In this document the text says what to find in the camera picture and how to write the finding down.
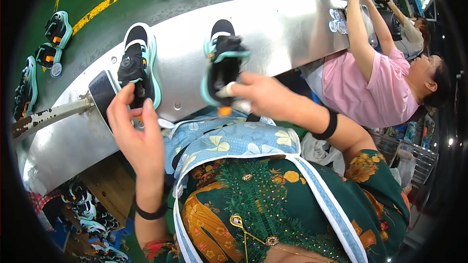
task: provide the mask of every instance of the smartphone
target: smartphone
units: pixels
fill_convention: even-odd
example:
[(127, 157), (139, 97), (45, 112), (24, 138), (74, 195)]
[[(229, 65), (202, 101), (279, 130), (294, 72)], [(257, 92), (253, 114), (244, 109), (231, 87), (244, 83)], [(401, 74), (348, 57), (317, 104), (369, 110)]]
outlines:
[(117, 88), (110, 76), (110, 72), (108, 70), (101, 71), (96, 78), (89, 83), (88, 87), (99, 114), (101, 114), (110, 130), (106, 111), (114, 99), (114, 96), (117, 94)]

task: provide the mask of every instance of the black hair tie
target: black hair tie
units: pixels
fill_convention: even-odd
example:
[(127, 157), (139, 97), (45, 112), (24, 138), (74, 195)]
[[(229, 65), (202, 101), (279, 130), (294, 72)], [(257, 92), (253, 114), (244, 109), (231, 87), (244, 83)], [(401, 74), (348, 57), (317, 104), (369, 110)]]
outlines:
[(312, 136), (319, 140), (325, 140), (330, 138), (333, 135), (333, 133), (335, 133), (336, 125), (338, 124), (338, 113), (330, 111), (329, 108), (327, 108), (327, 110), (330, 114), (330, 122), (328, 124), (327, 129), (325, 129), (323, 133), (312, 133)]

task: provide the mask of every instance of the red checkered cloth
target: red checkered cloth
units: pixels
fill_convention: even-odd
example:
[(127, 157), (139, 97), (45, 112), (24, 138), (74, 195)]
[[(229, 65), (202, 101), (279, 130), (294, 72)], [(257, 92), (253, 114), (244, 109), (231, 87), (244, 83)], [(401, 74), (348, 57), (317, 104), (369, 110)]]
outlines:
[(36, 215), (39, 215), (41, 213), (42, 209), (44, 208), (44, 205), (51, 201), (53, 198), (60, 196), (60, 191), (59, 190), (54, 190), (45, 196), (41, 196), (40, 194), (34, 193), (34, 192), (28, 192), (28, 197), (29, 200), (32, 203), (32, 206), (34, 207), (34, 210), (36, 211)]

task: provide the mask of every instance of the green floral blouse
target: green floral blouse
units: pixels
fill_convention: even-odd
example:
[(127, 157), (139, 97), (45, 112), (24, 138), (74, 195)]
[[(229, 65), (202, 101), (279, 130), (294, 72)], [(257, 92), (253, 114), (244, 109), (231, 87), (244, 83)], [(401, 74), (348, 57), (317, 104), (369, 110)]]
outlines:
[[(386, 262), (396, 255), (410, 223), (410, 206), (382, 154), (363, 150), (344, 177), (313, 166), (354, 226), (369, 261)], [(306, 180), (282, 155), (199, 166), (190, 172), (181, 202), (185, 229), (204, 262), (237, 263), (246, 257), (262, 262), (270, 241), (349, 262)], [(233, 215), (242, 218), (249, 235), (230, 222)], [(148, 243), (149, 261), (184, 262), (174, 239)]]

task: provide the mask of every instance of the woman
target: woman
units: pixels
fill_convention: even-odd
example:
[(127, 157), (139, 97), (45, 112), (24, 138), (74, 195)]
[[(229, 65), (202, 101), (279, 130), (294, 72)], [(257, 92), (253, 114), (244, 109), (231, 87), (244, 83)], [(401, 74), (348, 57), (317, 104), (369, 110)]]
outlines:
[(395, 41), (396, 47), (403, 52), (405, 59), (413, 60), (423, 51), (427, 50), (430, 42), (429, 23), (423, 17), (417, 19), (407, 18), (401, 10), (395, 5), (393, 0), (384, 0), (396, 18), (403, 26), (401, 31), (402, 40)]
[[(271, 120), (246, 122), (247, 115), (235, 111), (231, 120), (201, 116), (161, 134), (150, 99), (127, 111), (134, 90), (129, 83), (107, 115), (136, 173), (135, 233), (148, 260), (387, 262), (396, 255), (410, 222), (409, 203), (367, 131), (274, 78), (243, 72), (240, 79), (232, 93), (250, 100), (255, 115), (302, 126), (342, 151), (344, 177), (302, 160), (294, 131)], [(144, 132), (131, 124), (139, 115)], [(175, 140), (190, 138), (172, 149)], [(174, 236), (164, 216), (171, 165), (180, 200)]]
[(368, 43), (359, 0), (348, 0), (350, 49), (301, 68), (312, 91), (327, 107), (367, 127), (399, 125), (421, 105), (442, 106), (450, 91), (444, 61), (422, 55), (410, 65), (372, 1), (363, 1), (383, 54)]

